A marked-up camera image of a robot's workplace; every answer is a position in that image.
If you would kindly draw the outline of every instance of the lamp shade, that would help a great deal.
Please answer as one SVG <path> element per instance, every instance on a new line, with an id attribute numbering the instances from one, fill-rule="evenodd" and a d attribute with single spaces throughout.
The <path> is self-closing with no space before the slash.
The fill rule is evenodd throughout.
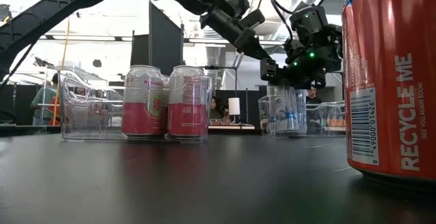
<path id="1" fill-rule="evenodd" d="M 229 98 L 229 115 L 240 115 L 239 98 Z"/>

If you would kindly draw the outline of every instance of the can lid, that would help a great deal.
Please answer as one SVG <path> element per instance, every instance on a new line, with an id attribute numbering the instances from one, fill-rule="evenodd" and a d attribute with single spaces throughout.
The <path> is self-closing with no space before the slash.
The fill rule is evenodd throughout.
<path id="1" fill-rule="evenodd" d="M 189 67 L 189 68 L 196 68 L 196 69 L 201 69 L 201 70 L 203 70 L 202 67 L 188 66 L 188 65 L 179 65 L 179 66 L 174 67 L 173 70 L 176 69 L 176 68 L 181 68 L 181 67 Z"/>
<path id="2" fill-rule="evenodd" d="M 133 68 L 133 67 L 146 67 L 146 68 L 151 68 L 151 69 L 156 69 L 156 70 L 161 71 L 160 68 L 158 68 L 158 67 L 153 67 L 153 66 L 149 66 L 149 65 L 131 65 L 131 66 L 130 66 L 130 68 Z"/>

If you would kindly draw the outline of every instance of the red soda can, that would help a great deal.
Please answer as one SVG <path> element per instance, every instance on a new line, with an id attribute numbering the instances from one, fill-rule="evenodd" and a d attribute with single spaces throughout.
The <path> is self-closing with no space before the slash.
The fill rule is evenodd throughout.
<path id="1" fill-rule="evenodd" d="M 436 182 L 435 0 L 347 0 L 348 163 L 394 185 Z"/>
<path id="2" fill-rule="evenodd" d="M 161 113 L 161 126 L 162 133 L 168 130 L 168 106 L 170 102 L 170 77 L 162 75 L 163 88 L 162 88 L 162 113 Z"/>
<path id="3" fill-rule="evenodd" d="M 127 136 L 160 135 L 162 75 L 159 68 L 133 65 L 125 77 L 121 132 Z"/>
<path id="4" fill-rule="evenodd" d="M 169 136 L 197 140 L 207 135 L 211 83 L 202 68 L 174 68 L 170 76 Z"/>

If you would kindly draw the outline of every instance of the barcode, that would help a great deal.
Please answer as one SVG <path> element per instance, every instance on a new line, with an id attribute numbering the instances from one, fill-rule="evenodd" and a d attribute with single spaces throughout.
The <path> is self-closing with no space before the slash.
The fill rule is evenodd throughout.
<path id="1" fill-rule="evenodd" d="M 379 165 L 375 88 L 352 91 L 349 98 L 352 122 L 352 160 Z"/>

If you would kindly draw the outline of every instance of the black table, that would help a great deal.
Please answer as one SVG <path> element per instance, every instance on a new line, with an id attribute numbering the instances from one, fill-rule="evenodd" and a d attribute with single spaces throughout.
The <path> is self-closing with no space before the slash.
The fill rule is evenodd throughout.
<path id="1" fill-rule="evenodd" d="M 343 138 L 0 138 L 0 223 L 435 223 L 435 200 L 363 179 Z"/>

